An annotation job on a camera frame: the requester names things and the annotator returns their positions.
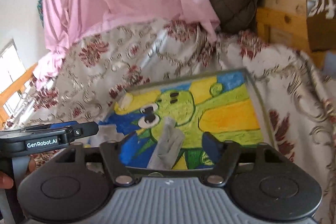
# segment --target human hand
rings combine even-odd
[[[31,157],[26,175],[29,175],[31,172],[33,172],[36,169],[36,163],[34,161],[34,158]],[[13,180],[7,176],[5,173],[0,172],[0,189],[10,189],[14,185]]]

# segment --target wooden headboard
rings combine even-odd
[[[22,94],[26,87],[25,83],[30,80],[33,76],[33,71],[37,64],[31,66],[19,79],[17,79],[13,84],[11,84],[3,93],[0,94],[0,122],[1,128],[2,125],[7,121],[9,118],[7,112],[3,108],[4,104],[8,101],[8,99],[15,93],[19,92]]]

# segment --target floral bedspread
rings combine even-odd
[[[154,20],[86,37],[70,49],[58,77],[40,91],[31,82],[6,127],[103,120],[122,88],[243,66],[262,95],[279,151],[323,189],[315,219],[333,223],[336,81],[303,52],[266,45],[247,31],[220,33],[210,45],[199,25]],[[35,159],[41,164],[53,153]]]

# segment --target painting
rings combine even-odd
[[[213,162],[202,149],[202,134],[242,145],[263,141],[258,119],[242,72],[161,85],[140,93],[127,93],[107,119],[124,135],[138,134],[138,151],[128,164],[146,168],[160,138],[164,117],[176,121],[185,140],[173,169],[209,168]]]

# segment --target wooden furniture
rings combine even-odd
[[[30,78],[33,76],[33,71],[35,69],[37,64],[34,64],[31,66],[22,76],[20,76],[19,79],[17,79],[13,84],[11,84],[4,92],[0,94],[0,122],[1,122],[1,128],[3,127],[3,124],[7,121],[9,118],[7,112],[4,109],[4,104],[8,101],[8,99],[15,93],[19,92],[19,94],[22,94],[26,87],[25,83],[30,80]]]
[[[258,35],[268,43],[280,43],[306,52],[322,68],[326,52],[312,52],[307,15],[316,0],[263,0],[257,9]]]

